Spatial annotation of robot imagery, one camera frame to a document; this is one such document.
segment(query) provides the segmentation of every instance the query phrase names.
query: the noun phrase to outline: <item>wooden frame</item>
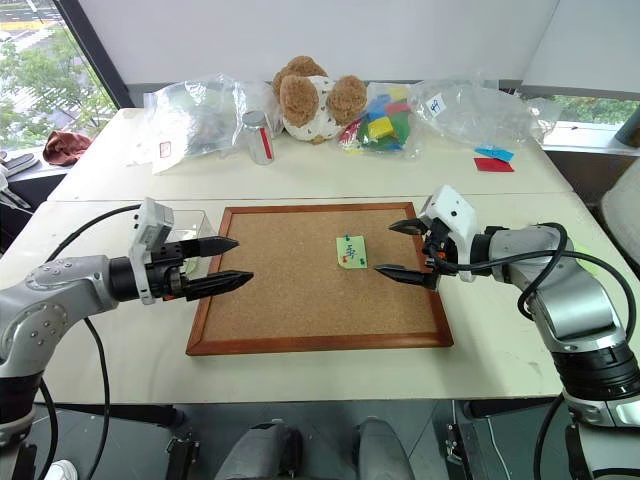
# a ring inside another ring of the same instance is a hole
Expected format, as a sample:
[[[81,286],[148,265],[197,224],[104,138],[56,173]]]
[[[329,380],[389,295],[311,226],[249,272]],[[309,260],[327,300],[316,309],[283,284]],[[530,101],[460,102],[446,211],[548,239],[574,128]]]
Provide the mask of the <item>wooden frame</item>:
[[[289,213],[289,212],[337,212],[403,209],[407,218],[415,218],[416,213],[411,202],[396,203],[357,203],[332,205],[286,205],[286,206],[254,206],[225,208],[219,235],[228,235],[234,215],[246,213]],[[422,239],[413,237],[416,255],[420,265],[424,265],[425,257],[422,253]],[[220,270],[222,256],[211,261],[209,273]],[[377,348],[415,348],[415,347],[448,347],[453,345],[451,331],[446,320],[440,296],[425,290],[429,304],[432,306],[433,320],[436,332],[401,333],[401,334],[372,334],[372,335],[338,335],[338,336],[308,336],[308,337],[279,337],[236,340],[204,339],[207,316],[212,304],[212,297],[201,299],[195,314],[191,335],[187,344],[188,355],[216,355],[241,353],[275,353],[300,352],[309,350],[347,350],[347,349],[377,349]]]

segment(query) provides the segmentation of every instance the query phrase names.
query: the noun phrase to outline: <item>floor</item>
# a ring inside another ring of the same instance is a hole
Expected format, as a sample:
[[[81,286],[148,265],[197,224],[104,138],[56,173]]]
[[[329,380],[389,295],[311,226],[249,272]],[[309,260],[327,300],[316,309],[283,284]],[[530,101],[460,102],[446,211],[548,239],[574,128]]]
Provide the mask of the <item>floor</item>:
[[[458,421],[468,421],[458,402]],[[183,405],[187,420],[175,432],[193,432],[200,440],[200,457],[191,469],[191,480],[213,478],[235,441],[252,425],[282,418],[296,425],[304,436],[305,475],[354,480],[351,463],[352,426],[368,416],[387,420],[395,429],[417,479],[457,479],[459,467],[449,465],[442,455],[445,422],[451,419],[450,401],[353,401],[234,405]],[[533,445],[546,406],[492,417],[496,444],[500,448],[512,479],[530,479]],[[60,441],[56,459],[71,460],[84,478],[100,437],[102,417],[58,411]],[[569,479],[564,451],[566,412],[557,415],[545,444],[543,478]],[[488,478],[506,479],[491,444],[485,419],[474,420],[486,464]],[[165,448],[172,432],[154,425],[112,420],[107,447],[95,479],[164,479],[168,462]],[[49,442],[47,412],[38,407],[38,416],[29,441],[38,446],[37,472],[46,456]]]

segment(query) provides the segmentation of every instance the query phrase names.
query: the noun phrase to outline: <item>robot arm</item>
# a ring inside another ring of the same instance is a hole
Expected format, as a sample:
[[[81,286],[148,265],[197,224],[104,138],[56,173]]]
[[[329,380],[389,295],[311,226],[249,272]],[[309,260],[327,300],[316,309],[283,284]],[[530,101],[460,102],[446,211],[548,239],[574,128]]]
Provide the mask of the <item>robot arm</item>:
[[[181,270],[185,259],[220,255],[238,243],[224,237],[165,243],[172,211],[151,199],[145,200],[134,219],[129,258],[53,260],[0,291],[0,452],[20,443],[29,432],[42,373],[75,323],[113,310],[119,302],[194,300],[234,290],[253,277],[250,272],[226,271],[189,279]]]
[[[560,243],[560,232],[547,225],[520,230],[488,227],[480,232],[473,208],[448,185],[427,200],[417,219],[400,221],[390,228],[425,235],[423,252],[430,257],[426,266],[431,271],[411,271],[399,265],[379,265],[376,269],[393,280],[432,289],[437,288],[441,275],[459,273],[463,281],[473,281],[474,274],[493,276],[525,291],[545,269],[549,255],[482,269],[458,267],[553,251]],[[565,250],[573,250],[570,240]],[[594,448],[594,442],[606,443],[612,435],[633,438],[635,448],[640,444],[640,434],[635,430],[640,427],[640,370],[606,291],[575,258],[562,256],[526,304],[553,357],[575,420],[571,426],[574,433],[567,433],[568,440],[572,437],[568,447],[575,452],[578,442],[586,465],[582,470],[590,472],[590,476],[576,478],[593,478],[593,472],[606,469],[603,462],[608,467],[624,465],[627,471],[640,475],[640,464],[633,456],[594,456],[594,452],[602,451]]]

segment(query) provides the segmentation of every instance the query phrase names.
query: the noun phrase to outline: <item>white wall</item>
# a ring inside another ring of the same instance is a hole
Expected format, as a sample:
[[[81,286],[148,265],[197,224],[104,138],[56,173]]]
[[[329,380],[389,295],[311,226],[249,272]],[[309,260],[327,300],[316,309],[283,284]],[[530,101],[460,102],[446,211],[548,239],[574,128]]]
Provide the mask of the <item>white wall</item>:
[[[80,0],[126,84],[271,80],[296,55],[332,76],[522,79],[558,0]]]
[[[640,1],[560,0],[523,83],[640,94]]]

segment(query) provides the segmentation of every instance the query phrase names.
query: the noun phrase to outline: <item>brown teddy bear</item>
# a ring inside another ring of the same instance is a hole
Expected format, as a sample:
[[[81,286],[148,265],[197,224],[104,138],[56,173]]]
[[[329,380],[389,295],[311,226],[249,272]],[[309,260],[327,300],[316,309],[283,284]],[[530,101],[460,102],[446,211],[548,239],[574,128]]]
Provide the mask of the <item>brown teddy bear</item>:
[[[273,79],[284,126],[298,140],[322,143],[356,119],[367,102],[367,88],[349,75],[331,80],[311,57],[296,57]]]

